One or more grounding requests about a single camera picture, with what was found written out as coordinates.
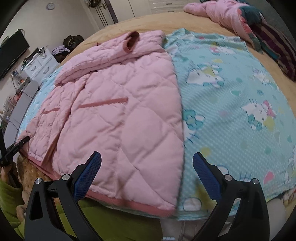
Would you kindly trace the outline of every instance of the maroon striped fabric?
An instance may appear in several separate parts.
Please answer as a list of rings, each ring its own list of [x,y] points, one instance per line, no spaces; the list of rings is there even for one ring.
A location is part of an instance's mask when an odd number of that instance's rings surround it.
[[[290,41],[269,24],[260,23],[250,27],[260,40],[262,49],[278,62],[279,67],[291,80],[296,82],[296,50]]]

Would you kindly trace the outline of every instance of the drawer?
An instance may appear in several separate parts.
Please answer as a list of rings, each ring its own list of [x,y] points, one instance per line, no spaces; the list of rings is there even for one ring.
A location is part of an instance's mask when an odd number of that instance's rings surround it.
[[[152,10],[159,8],[175,8],[175,7],[184,7],[187,4],[187,1],[176,1],[176,0],[152,0],[149,2]]]
[[[183,12],[183,7],[170,7],[170,8],[156,8],[151,9],[152,14],[163,12]]]
[[[42,65],[37,61],[37,59],[35,59],[28,66],[26,66],[25,72],[30,78],[32,78],[41,70],[41,68]]]
[[[38,61],[44,66],[52,57],[52,54],[48,49],[45,49],[45,53],[41,53],[37,56]]]
[[[41,85],[43,78],[48,77],[55,70],[57,65],[58,62],[53,56],[51,56],[47,64],[43,66],[41,71],[36,76],[34,76],[33,80],[37,81],[38,84]]]

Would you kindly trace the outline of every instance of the drawer handle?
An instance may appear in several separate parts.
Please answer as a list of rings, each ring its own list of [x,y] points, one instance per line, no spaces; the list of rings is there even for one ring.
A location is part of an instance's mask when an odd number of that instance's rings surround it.
[[[47,67],[47,70],[45,70],[43,73],[46,74],[49,71],[49,67]]]

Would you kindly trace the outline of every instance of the silver screw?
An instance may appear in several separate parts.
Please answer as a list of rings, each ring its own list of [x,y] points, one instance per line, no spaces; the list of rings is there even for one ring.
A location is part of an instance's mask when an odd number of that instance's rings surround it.
[[[225,178],[226,181],[231,181],[232,180],[232,176],[230,176],[230,175],[225,175],[224,178]]]
[[[36,181],[35,181],[36,184],[39,184],[41,182],[42,182],[42,179],[41,178],[37,178]]]
[[[67,181],[69,178],[70,178],[70,175],[69,174],[65,174],[65,175],[62,176],[62,179],[64,181]]]
[[[252,182],[253,182],[254,184],[259,184],[259,181],[258,181],[258,179],[256,179],[256,178],[252,179]]]

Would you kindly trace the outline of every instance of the backpack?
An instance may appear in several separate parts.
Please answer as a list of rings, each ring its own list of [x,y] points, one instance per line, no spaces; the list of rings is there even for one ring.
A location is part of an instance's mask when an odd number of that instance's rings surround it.
[[[81,35],[69,35],[67,38],[64,39],[63,45],[65,45],[65,48],[69,49],[72,52],[73,49],[75,49],[83,41],[84,38]]]

